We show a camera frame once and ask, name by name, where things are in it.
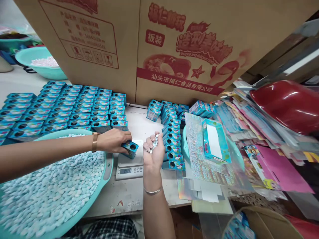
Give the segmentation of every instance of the human hand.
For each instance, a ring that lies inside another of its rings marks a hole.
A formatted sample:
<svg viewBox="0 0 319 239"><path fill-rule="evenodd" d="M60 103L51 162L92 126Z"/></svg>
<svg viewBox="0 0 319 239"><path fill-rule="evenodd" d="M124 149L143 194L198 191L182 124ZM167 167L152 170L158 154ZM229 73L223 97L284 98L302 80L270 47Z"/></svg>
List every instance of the human hand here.
<svg viewBox="0 0 319 239"><path fill-rule="evenodd" d="M158 144L153 149L153 153L150 154L149 151L153 147L153 142L155 142L156 135L158 135ZM155 132L155 135L151 135L146 139L146 142L143 144L143 158L144 158L144 170L152 171L154 173L159 173L160 168L163 163L165 148L163 144L163 134Z"/></svg>
<svg viewBox="0 0 319 239"><path fill-rule="evenodd" d="M98 136L97 150L129 154L125 148L121 147L121 144L128 140L132 140L130 131L121 131L114 128Z"/></svg>

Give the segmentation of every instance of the gold bracelet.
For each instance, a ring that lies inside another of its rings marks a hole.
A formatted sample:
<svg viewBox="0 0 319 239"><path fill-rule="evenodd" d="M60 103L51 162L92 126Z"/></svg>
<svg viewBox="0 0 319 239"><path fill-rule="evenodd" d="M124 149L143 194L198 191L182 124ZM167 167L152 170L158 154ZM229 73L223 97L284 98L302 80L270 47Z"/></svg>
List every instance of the gold bracelet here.
<svg viewBox="0 0 319 239"><path fill-rule="evenodd" d="M99 135L100 133L98 132L93 132L92 135L93 135L93 143L92 143L92 153L95 153L96 152L96 149L97 149L97 136Z"/></svg>

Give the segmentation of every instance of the plaid shorts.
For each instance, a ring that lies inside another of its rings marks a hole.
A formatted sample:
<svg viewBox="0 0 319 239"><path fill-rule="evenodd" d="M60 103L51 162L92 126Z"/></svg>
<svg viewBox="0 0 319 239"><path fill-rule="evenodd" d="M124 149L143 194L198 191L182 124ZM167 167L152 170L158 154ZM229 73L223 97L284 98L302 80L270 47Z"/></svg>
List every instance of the plaid shorts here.
<svg viewBox="0 0 319 239"><path fill-rule="evenodd" d="M129 217L113 217L94 222L83 234L79 225L72 227L62 239L136 239L137 232Z"/></svg>

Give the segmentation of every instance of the red plastic object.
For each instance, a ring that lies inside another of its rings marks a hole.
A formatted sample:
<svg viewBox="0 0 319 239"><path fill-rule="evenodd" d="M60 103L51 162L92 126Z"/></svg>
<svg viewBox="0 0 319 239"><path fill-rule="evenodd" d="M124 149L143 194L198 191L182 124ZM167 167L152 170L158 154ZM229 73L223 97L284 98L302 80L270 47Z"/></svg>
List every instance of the red plastic object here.
<svg viewBox="0 0 319 239"><path fill-rule="evenodd" d="M319 94L293 81L250 91L255 103L282 126L302 135L319 131Z"/></svg>
<svg viewBox="0 0 319 239"><path fill-rule="evenodd" d="M304 239L318 239L319 238L319 226L290 215L285 217L291 222L291 224L299 231Z"/></svg>

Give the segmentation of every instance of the pile of candies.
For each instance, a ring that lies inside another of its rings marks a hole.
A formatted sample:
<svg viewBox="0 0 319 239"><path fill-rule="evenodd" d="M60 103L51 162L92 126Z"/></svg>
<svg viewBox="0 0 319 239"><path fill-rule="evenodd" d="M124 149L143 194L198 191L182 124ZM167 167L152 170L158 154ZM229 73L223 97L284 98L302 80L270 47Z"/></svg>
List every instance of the pile of candies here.
<svg viewBox="0 0 319 239"><path fill-rule="evenodd" d="M86 204L103 170L104 152L87 152L4 183L0 224L26 238L54 230Z"/></svg>
<svg viewBox="0 0 319 239"><path fill-rule="evenodd" d="M156 135L155 141L154 141L154 143L153 143L153 148L151 148L151 150L150 150L150 154L153 153L154 148L157 146L158 136L159 136L159 134Z"/></svg>
<svg viewBox="0 0 319 239"><path fill-rule="evenodd" d="M48 56L47 58L32 60L31 65L45 66L45 67L59 67L56 60L53 58L53 56Z"/></svg>

